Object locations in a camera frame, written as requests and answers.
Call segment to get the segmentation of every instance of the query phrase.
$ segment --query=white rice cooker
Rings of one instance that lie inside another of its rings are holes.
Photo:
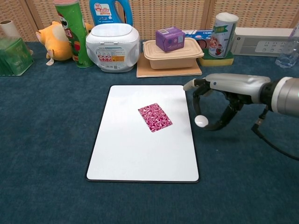
[[[89,58],[106,72],[130,71],[140,55],[138,31],[126,23],[95,26],[86,38]]]

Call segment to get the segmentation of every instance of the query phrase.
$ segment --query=white power strip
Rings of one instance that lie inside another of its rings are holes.
[[[292,30],[291,28],[237,27],[231,51],[234,55],[277,57]]]

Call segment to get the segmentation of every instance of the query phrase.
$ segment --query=black cable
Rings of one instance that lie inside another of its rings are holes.
[[[278,151],[279,153],[293,159],[293,160],[297,160],[299,161],[299,157],[293,156],[285,151],[282,151],[281,149],[279,149],[277,146],[273,145],[269,140],[266,139],[266,137],[258,130],[258,128],[260,127],[260,125],[262,124],[263,120],[265,120],[266,118],[266,114],[268,112],[269,108],[268,106],[266,106],[266,108],[264,109],[263,113],[260,114],[260,116],[258,116],[258,120],[256,121],[256,123],[252,126],[251,130],[262,140],[264,140],[264,142],[266,142],[269,146],[271,146],[273,149],[275,149],[276,151]]]

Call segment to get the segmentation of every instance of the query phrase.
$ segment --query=white board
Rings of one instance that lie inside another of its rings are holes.
[[[152,133],[138,109],[154,103],[173,124]],[[199,172],[183,86],[112,86],[86,178],[197,182]]]

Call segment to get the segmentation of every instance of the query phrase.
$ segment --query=stuffed toy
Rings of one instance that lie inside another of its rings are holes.
[[[87,33],[90,33],[93,26],[89,23],[85,23],[85,26]],[[72,57],[71,45],[61,23],[52,22],[47,28],[38,30],[36,36],[47,49],[46,58],[50,59],[47,65],[52,65],[54,60],[64,61]]]

